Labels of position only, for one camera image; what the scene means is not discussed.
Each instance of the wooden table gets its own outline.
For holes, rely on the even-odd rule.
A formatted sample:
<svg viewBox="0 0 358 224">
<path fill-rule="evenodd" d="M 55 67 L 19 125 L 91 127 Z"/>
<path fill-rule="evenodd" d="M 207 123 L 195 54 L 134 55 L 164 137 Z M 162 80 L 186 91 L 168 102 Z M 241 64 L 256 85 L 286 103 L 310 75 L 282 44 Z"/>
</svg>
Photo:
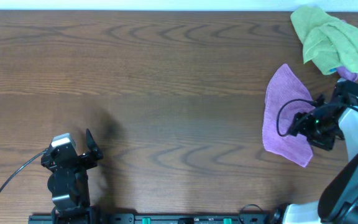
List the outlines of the wooden table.
<svg viewBox="0 0 358 224">
<path fill-rule="evenodd" d="M 358 14 L 334 15 L 358 27 Z M 82 153 L 90 128 L 105 153 L 91 200 L 109 212 L 317 200 L 344 143 L 305 169 L 262 145 L 265 89 L 284 63 L 314 97 L 333 91 L 338 75 L 303 64 L 289 12 L 0 11 L 0 186 L 56 135 Z M 38 159 L 15 177 L 0 223 L 50 212 L 49 175 Z"/>
</svg>

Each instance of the purple object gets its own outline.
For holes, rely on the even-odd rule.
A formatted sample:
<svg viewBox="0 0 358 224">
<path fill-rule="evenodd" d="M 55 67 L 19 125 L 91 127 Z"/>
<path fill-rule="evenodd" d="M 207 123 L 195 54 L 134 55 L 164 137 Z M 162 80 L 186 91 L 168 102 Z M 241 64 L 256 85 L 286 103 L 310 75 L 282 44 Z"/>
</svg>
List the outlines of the purple object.
<svg viewBox="0 0 358 224">
<path fill-rule="evenodd" d="M 340 66 L 340 67 L 336 68 L 336 71 L 342 78 L 344 78 L 346 80 L 356 82 L 358 79 L 358 73 L 349 71 L 345 66 Z"/>
<path fill-rule="evenodd" d="M 266 151 L 281 155 L 299 166 L 306 167 L 313 157 L 311 147 L 303 135 L 280 137 L 277 134 L 276 120 L 279 109 L 293 99 L 312 100 L 309 91 L 283 64 L 267 85 L 265 98 L 262 141 Z M 314 107 L 305 102 L 293 102 L 285 107 L 280 115 L 280 132 L 285 133 L 297 112 L 309 112 Z"/>
</svg>

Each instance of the cloth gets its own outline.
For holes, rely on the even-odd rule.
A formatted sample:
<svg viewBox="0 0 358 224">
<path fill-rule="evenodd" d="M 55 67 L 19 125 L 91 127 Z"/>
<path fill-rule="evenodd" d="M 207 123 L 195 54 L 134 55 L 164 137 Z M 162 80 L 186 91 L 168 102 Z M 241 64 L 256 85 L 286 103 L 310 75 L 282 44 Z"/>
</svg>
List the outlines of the cloth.
<svg viewBox="0 0 358 224">
<path fill-rule="evenodd" d="M 318 7 L 300 7 L 291 21 L 303 44 L 303 63 L 312 60 L 324 75 L 341 66 L 358 73 L 358 28 Z"/>
<path fill-rule="evenodd" d="M 302 98 L 312 100 L 309 91 L 292 73 L 287 64 L 282 65 L 269 81 L 265 97 L 262 141 L 266 151 L 281 155 L 302 167 L 306 167 L 313 157 L 306 137 L 280 137 L 277 134 L 276 120 L 279 109 L 288 101 Z M 309 112 L 314 107 L 305 102 L 293 102 L 285 107 L 280 115 L 280 132 L 285 133 L 297 112 Z"/>
</svg>

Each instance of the white wall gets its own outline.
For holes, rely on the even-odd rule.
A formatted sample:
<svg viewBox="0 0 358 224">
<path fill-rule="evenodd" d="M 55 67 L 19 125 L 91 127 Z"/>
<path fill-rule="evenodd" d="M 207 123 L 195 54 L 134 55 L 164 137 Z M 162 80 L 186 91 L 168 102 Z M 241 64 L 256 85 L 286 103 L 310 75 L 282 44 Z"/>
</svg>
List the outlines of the white wall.
<svg viewBox="0 0 358 224">
<path fill-rule="evenodd" d="M 294 11 L 304 4 L 358 12 L 358 0 L 0 0 L 0 9 Z"/>
</svg>

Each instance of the green connector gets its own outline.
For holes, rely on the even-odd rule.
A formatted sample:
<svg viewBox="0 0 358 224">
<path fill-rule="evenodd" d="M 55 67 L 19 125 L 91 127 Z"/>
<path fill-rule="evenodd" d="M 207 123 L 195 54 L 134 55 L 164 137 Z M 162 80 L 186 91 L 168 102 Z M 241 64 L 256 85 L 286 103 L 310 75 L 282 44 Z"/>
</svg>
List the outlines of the green connector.
<svg viewBox="0 0 358 224">
<path fill-rule="evenodd" d="M 151 218 L 142 218 L 142 224 L 151 224 L 152 219 Z"/>
<path fill-rule="evenodd" d="M 223 224 L 231 224 L 231 218 L 224 218 Z"/>
</svg>

